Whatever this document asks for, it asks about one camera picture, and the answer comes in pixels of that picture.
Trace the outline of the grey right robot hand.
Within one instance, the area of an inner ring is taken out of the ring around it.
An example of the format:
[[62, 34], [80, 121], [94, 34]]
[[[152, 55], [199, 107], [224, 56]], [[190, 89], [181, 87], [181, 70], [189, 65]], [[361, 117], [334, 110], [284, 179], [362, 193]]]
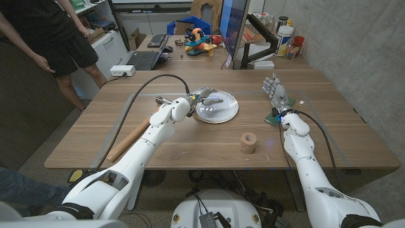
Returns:
[[278, 111], [278, 114], [283, 117], [290, 113], [292, 108], [289, 103], [289, 97], [277, 74], [273, 73], [271, 79], [266, 77], [263, 83], [263, 90], [269, 96], [271, 105]]

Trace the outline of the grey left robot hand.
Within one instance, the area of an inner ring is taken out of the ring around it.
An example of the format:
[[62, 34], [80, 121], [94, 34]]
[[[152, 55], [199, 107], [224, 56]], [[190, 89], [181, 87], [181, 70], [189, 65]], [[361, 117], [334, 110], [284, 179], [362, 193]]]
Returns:
[[208, 87], [203, 87], [188, 93], [184, 97], [190, 104], [190, 111], [188, 112], [188, 114], [186, 114], [186, 116], [187, 117], [192, 116], [192, 114], [195, 111], [195, 106], [198, 103], [202, 103], [205, 106], [210, 106], [216, 103], [222, 103], [223, 102], [222, 99], [209, 98], [209, 95], [214, 92], [217, 92], [217, 90]]

